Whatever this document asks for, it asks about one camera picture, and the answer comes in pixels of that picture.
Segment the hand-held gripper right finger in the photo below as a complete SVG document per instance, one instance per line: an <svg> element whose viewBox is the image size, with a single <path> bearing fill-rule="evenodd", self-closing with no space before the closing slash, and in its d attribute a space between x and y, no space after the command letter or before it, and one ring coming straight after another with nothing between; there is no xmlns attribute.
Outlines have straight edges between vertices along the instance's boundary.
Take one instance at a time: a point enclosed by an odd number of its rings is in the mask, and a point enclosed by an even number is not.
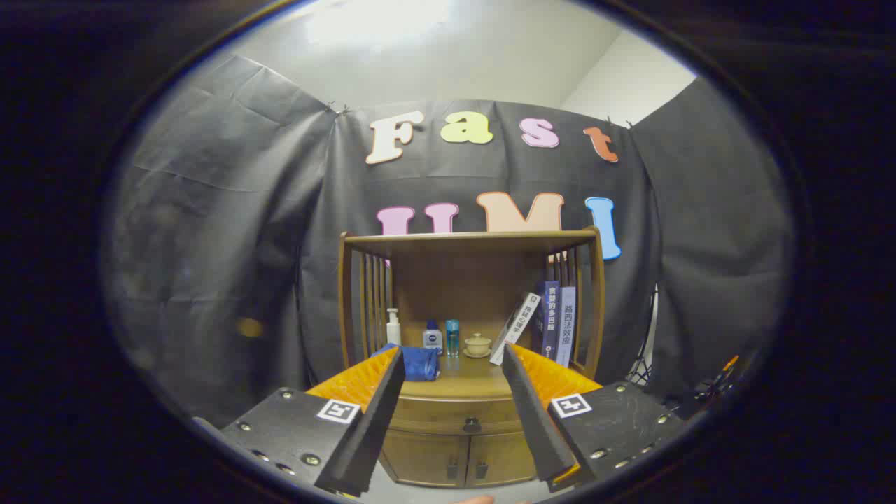
<svg viewBox="0 0 896 504"><path fill-rule="evenodd" d="M637 385L599 385L517 344L503 353L535 475L551 492L609 482L684 430L679 414Z"/></svg>

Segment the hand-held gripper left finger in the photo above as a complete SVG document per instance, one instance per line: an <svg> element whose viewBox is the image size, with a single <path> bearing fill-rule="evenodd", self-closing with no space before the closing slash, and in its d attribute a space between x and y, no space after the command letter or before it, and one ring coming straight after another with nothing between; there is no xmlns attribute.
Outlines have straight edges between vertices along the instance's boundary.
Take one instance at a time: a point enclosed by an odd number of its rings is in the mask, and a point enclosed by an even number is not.
<svg viewBox="0 0 896 504"><path fill-rule="evenodd" d="M332 500L368 491L405 381L400 347L308 391L281 387L204 434L227 459L278 490Z"/></svg>

